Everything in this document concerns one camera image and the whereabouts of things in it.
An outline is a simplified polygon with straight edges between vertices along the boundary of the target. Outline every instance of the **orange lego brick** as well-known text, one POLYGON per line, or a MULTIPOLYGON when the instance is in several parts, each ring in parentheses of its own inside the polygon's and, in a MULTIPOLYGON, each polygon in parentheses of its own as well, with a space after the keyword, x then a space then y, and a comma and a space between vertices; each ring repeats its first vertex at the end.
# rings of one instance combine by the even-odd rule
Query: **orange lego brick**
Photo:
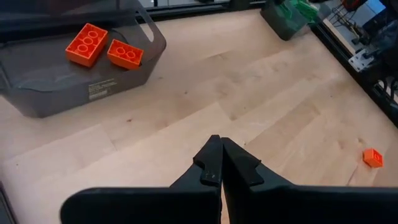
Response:
POLYGON ((108 50, 108 58, 110 61, 126 69, 138 68, 143 54, 143 50, 116 39, 112 40, 112 44, 108 50))
POLYGON ((363 161, 371 167, 383 166, 383 156, 373 148, 363 151, 363 161))
POLYGON ((65 50, 72 62, 91 67, 108 41, 108 31, 87 23, 65 50))

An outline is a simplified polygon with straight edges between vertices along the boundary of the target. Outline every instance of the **metal bracket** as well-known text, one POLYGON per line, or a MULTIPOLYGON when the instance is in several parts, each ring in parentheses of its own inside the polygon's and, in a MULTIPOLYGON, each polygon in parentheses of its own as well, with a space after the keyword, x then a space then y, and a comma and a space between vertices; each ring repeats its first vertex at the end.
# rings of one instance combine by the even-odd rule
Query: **metal bracket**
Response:
POLYGON ((365 58, 364 54, 367 54, 368 50, 362 49, 360 52, 354 54, 348 62, 357 71, 360 72, 367 68, 370 63, 373 62, 374 57, 365 58))

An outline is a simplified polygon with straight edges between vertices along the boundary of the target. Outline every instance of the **light wood surface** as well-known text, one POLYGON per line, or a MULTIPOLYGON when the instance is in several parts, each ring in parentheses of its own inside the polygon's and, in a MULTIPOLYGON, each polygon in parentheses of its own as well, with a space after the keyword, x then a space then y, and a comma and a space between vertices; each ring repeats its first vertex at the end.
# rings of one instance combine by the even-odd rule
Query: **light wood surface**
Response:
POLYGON ((312 33, 284 42, 258 10, 157 25, 167 48, 142 87, 45 119, 0 98, 1 180, 21 223, 58 223, 88 187, 168 186, 211 134, 296 184, 373 184, 361 151, 384 154, 398 132, 312 33))

